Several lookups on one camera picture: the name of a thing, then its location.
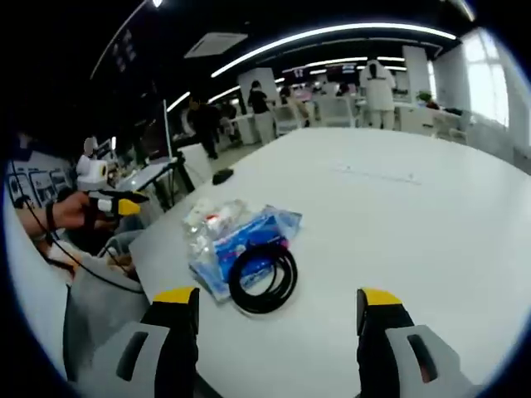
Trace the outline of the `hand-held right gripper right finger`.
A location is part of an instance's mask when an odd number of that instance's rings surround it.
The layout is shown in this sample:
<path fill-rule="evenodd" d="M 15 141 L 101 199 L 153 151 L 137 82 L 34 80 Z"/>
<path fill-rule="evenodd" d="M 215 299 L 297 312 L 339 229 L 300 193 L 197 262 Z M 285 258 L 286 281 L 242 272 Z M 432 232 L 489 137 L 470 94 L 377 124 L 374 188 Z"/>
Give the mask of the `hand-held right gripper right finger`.
<path fill-rule="evenodd" d="M 357 292 L 360 397 L 473 397 L 457 352 L 385 290 Z"/>

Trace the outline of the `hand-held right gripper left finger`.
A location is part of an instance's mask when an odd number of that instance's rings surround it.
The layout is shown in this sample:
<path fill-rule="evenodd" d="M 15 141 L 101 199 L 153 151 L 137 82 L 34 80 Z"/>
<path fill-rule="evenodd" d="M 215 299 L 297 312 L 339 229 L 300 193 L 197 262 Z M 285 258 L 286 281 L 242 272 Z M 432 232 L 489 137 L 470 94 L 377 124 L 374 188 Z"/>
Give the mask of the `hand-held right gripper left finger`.
<path fill-rule="evenodd" d="M 157 294 L 95 350 L 77 389 L 83 397 L 192 397 L 198 359 L 197 287 Z"/>

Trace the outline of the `person's left hand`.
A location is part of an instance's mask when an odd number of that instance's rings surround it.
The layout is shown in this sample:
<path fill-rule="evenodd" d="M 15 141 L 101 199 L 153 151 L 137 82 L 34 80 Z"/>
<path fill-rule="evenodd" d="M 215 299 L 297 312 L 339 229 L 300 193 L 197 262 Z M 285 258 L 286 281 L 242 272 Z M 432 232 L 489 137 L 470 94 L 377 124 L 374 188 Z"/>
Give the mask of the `person's left hand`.
<path fill-rule="evenodd" d="M 53 205 L 52 215 L 57 228 L 77 229 L 85 224 L 85 209 L 90 198 L 84 192 L 74 192 Z"/>

